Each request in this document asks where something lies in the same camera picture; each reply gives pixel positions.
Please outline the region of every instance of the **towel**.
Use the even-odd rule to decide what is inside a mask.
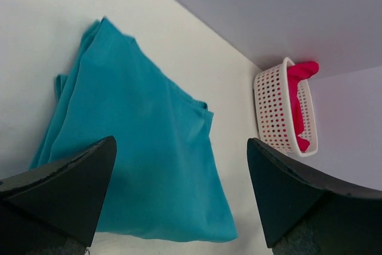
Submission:
[[[303,139],[299,135],[304,132],[304,121],[303,113],[301,112],[300,101],[298,100],[298,84],[302,80],[309,79],[313,75],[317,74],[319,70],[319,65],[317,62],[309,61],[299,63],[297,65],[291,66],[286,71],[288,77],[288,87],[289,87],[289,96],[291,99],[291,108],[292,108],[292,118],[294,124],[294,131],[297,138],[298,147],[302,152],[308,150],[310,142],[306,139]]]
[[[31,168],[113,135],[118,151],[97,231],[180,242],[237,237],[212,154],[213,114],[134,38],[95,21],[55,88],[57,107]]]

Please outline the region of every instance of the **gray wall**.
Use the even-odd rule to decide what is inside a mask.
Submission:
[[[178,1],[262,68],[314,58],[323,78],[381,65],[381,0]]]
[[[381,79],[377,67],[310,82],[319,143],[302,162],[382,190]]]

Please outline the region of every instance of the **white laundry basket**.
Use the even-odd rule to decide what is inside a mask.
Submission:
[[[298,85],[298,99],[304,121],[301,138],[310,142],[302,152],[297,144],[289,97],[287,68],[295,65],[285,58],[282,64],[259,73],[254,81],[254,98],[260,140],[283,152],[309,156],[317,152],[317,131],[312,97],[307,80]]]

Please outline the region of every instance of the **red garment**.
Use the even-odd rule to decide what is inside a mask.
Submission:
[[[303,113],[301,112],[300,101],[298,100],[297,96],[298,83],[302,80],[309,79],[314,74],[317,74],[318,70],[318,63],[309,61],[291,66],[286,72],[288,76],[289,97],[291,99],[294,131],[296,133],[298,147],[302,152],[308,150],[310,142],[308,140],[302,139],[299,136],[304,131],[304,121]]]

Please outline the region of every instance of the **table surface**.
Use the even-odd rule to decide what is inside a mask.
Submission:
[[[0,178],[26,171],[56,104],[53,79],[67,72],[83,31],[108,16],[215,113],[212,148],[239,238],[176,243],[96,234],[92,255],[271,254],[249,177],[256,136],[252,80],[259,69],[175,0],[0,0]]]

